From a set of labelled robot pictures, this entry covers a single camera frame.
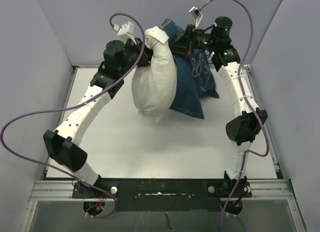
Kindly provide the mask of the white pillow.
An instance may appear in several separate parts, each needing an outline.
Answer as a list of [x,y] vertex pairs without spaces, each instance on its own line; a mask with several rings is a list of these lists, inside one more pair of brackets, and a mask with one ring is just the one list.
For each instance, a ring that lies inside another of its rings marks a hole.
[[145,31],[146,47],[153,51],[148,67],[137,67],[131,82],[138,113],[159,121],[171,107],[177,91],[177,68],[169,37],[159,27]]

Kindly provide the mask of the dark blue embroidered pillowcase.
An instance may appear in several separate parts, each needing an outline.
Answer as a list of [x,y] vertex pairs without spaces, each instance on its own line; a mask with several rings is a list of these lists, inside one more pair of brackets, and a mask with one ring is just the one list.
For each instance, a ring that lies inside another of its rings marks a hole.
[[181,114],[204,119],[201,98],[219,98],[206,53],[195,49],[190,56],[173,54],[177,68],[176,95],[170,107]]

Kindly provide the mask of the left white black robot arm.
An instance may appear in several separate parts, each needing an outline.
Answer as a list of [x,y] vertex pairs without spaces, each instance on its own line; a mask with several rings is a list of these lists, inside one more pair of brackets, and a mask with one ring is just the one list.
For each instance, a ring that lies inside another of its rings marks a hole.
[[76,109],[54,131],[47,130],[43,135],[49,157],[83,181],[84,192],[90,197],[100,195],[102,185],[97,181],[99,175],[87,162],[87,153],[79,147],[82,138],[101,109],[123,86],[124,75],[137,65],[149,65],[152,54],[139,38],[108,42],[104,61]]

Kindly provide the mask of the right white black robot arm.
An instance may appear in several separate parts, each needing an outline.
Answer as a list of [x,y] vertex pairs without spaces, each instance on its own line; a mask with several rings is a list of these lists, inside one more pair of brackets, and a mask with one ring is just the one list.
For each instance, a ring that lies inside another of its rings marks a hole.
[[225,129],[229,140],[235,143],[236,152],[225,171],[229,180],[222,184],[223,192],[228,196],[235,196],[240,191],[241,185],[235,179],[246,176],[248,152],[259,132],[265,131],[264,123],[268,117],[267,111],[256,103],[241,71],[241,59],[230,38],[232,24],[230,18],[218,17],[205,30],[187,25],[170,47],[174,54],[186,56],[195,49],[208,51],[231,98],[235,118],[226,124]]

